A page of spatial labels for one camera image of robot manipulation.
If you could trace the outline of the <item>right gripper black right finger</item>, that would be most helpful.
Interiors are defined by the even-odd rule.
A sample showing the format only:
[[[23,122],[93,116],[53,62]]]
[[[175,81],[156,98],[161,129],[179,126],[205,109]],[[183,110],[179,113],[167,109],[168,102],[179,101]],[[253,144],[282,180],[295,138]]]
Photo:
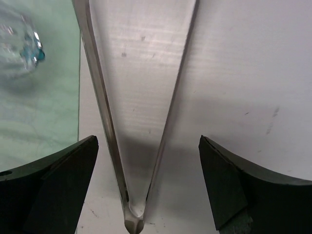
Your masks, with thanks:
[[[312,183],[271,171],[226,150],[206,136],[201,167],[221,234],[309,234]]]

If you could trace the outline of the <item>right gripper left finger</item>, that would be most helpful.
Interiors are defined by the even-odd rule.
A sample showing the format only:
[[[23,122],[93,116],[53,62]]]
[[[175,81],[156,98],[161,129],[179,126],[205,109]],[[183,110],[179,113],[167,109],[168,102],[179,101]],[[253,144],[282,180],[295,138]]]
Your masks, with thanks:
[[[73,234],[98,155],[89,136],[0,174],[2,234]]]

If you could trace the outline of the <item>metal serving tongs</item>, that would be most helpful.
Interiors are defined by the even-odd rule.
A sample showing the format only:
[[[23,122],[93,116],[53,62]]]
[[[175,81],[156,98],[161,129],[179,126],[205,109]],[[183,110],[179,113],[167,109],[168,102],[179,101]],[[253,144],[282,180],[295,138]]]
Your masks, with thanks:
[[[113,118],[111,113],[111,108],[108,100],[107,89],[105,87],[104,75],[102,67],[100,64],[100,58],[98,54],[98,48],[96,43],[96,38],[94,34],[94,29],[92,26],[91,20],[91,9],[90,2],[88,0],[74,0],[72,2],[74,11],[77,17],[79,29],[82,36],[83,47],[86,53],[87,63],[96,94],[97,105],[101,117],[101,122],[103,129],[105,131],[106,141],[108,145],[108,150],[114,172],[117,179],[117,185],[119,189],[120,201],[122,204],[123,216],[124,216],[124,225],[128,233],[130,234],[139,234],[142,232],[145,224],[145,214],[138,216],[130,209],[130,199],[128,188],[126,184],[126,179],[124,175],[124,170],[122,167],[121,156],[119,152],[119,147],[117,143],[116,132],[114,129]],[[164,125],[164,130],[162,133],[161,141],[159,144],[158,152],[156,155],[156,161],[153,168],[153,173],[151,176],[150,184],[145,198],[145,208],[148,210],[150,208],[150,203],[152,199],[153,189],[156,186],[157,174],[161,165],[163,152],[166,146],[166,142],[169,138],[169,129],[171,126],[170,121],[173,118],[174,111],[174,101],[176,99],[179,82],[181,80],[182,71],[184,68],[188,47],[190,45],[191,36],[193,32],[193,27],[198,12],[199,1],[195,1],[192,9],[191,19],[188,26],[187,36],[185,39],[183,53],[181,61],[179,64],[179,70],[175,80],[175,86],[173,89],[173,94],[166,117],[166,122]]]

